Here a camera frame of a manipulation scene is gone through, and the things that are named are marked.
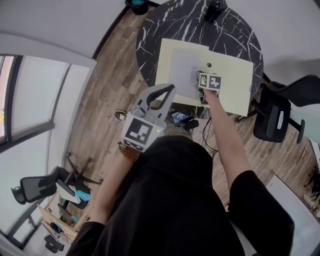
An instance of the wooden floor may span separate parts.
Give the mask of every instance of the wooden floor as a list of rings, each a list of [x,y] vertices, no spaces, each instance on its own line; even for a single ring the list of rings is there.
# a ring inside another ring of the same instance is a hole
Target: wooden floor
[[[105,178],[121,139],[123,124],[114,119],[117,109],[129,110],[136,96],[147,87],[136,60],[136,37],[144,16],[136,16],[130,10],[116,26],[98,59],[97,66],[82,97],[71,132],[68,151],[80,168],[88,157],[93,159],[86,177],[99,180]],[[201,144],[201,132],[206,120],[201,120],[194,133],[194,141]],[[304,184],[316,165],[311,144],[303,138],[296,144],[297,132],[292,126],[283,143],[262,141],[253,136],[255,118],[236,125],[240,133],[249,162],[265,184],[277,174],[298,196],[304,193]],[[216,148],[211,128],[209,144]],[[212,183],[224,205],[229,201],[226,176],[218,154],[214,158]],[[94,197],[99,186],[88,185]],[[69,210],[80,217],[82,211],[70,206]]]

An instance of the black device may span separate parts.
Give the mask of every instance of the black device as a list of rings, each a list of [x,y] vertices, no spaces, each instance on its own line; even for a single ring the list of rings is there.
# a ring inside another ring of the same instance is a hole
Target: black device
[[[227,8],[228,5],[225,0],[211,0],[210,5],[204,15],[204,20],[210,23],[214,22]]]
[[[175,126],[182,126],[184,123],[190,121],[192,117],[179,111],[170,112],[171,119]]]

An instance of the window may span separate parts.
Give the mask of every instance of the window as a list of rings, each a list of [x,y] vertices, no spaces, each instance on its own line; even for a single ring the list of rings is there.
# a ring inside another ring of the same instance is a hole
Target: window
[[[6,138],[6,93],[13,60],[13,56],[0,56],[0,141]]]

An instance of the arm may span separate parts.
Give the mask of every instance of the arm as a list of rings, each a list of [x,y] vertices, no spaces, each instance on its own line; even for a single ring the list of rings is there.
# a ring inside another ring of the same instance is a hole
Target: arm
[[[210,106],[215,140],[230,190],[235,178],[239,174],[251,170],[251,166],[241,137],[220,104],[217,95],[211,90],[204,89],[203,91]]]
[[[134,162],[124,157],[121,153],[112,162],[112,166],[94,199],[93,209],[90,213],[91,222],[107,224],[118,188],[133,163]]]

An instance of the black marble table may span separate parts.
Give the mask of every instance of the black marble table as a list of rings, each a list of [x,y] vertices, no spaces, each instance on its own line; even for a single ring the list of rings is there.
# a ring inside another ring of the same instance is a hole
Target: black marble table
[[[228,8],[214,23],[204,20],[210,0],[170,0],[150,11],[136,40],[136,58],[149,87],[155,85],[162,38],[209,46],[210,51],[253,63],[250,100],[262,82],[264,61],[255,33],[234,10]],[[207,118],[208,109],[173,103],[177,111]]]

